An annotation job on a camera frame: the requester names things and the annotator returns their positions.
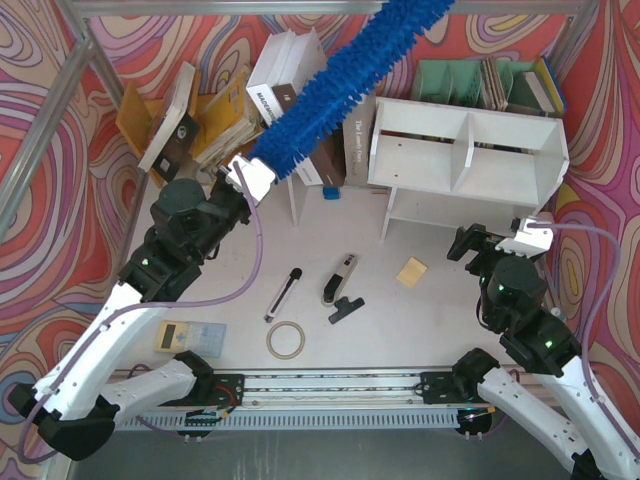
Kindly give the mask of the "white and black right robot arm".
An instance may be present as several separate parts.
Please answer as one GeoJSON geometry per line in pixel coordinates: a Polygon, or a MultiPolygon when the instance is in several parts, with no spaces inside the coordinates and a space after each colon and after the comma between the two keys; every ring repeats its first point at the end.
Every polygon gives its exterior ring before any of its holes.
{"type": "Polygon", "coordinates": [[[478,277],[480,325],[498,335],[507,355],[533,375],[557,401],[552,408],[522,387],[488,352],[475,348],[452,368],[467,399],[480,398],[513,419],[540,442],[575,479],[636,479],[639,437],[599,384],[588,360],[595,316],[576,337],[546,309],[548,285],[534,263],[553,242],[557,223],[516,219],[512,235],[480,224],[457,229],[447,257],[478,277]]]}

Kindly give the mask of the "blue microfiber duster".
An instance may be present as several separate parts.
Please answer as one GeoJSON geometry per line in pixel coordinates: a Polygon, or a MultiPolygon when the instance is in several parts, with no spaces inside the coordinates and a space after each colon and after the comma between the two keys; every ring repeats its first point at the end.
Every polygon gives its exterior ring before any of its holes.
{"type": "Polygon", "coordinates": [[[453,5],[437,0],[385,2],[349,44],[329,57],[293,107],[259,137],[251,156],[269,167],[276,181],[287,178],[453,5]]]}

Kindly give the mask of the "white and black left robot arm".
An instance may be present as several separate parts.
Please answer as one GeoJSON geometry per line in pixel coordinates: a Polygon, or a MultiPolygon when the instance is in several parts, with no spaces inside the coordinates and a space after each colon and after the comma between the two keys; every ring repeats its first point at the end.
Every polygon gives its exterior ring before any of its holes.
{"type": "Polygon", "coordinates": [[[83,460],[99,450],[119,424],[168,402],[214,404],[219,390],[213,369],[191,351],[125,381],[113,383],[110,377],[139,334],[169,310],[221,305],[254,283],[264,247],[257,207],[272,181],[255,181],[235,166],[218,172],[210,193],[193,179],[174,180],[161,190],[151,208],[153,225],[96,319],[48,374],[33,384],[17,384],[9,395],[26,425],[36,427],[50,447],[49,457],[83,460]],[[237,224],[251,224],[255,231],[249,277],[225,296],[181,300],[237,224]]]}

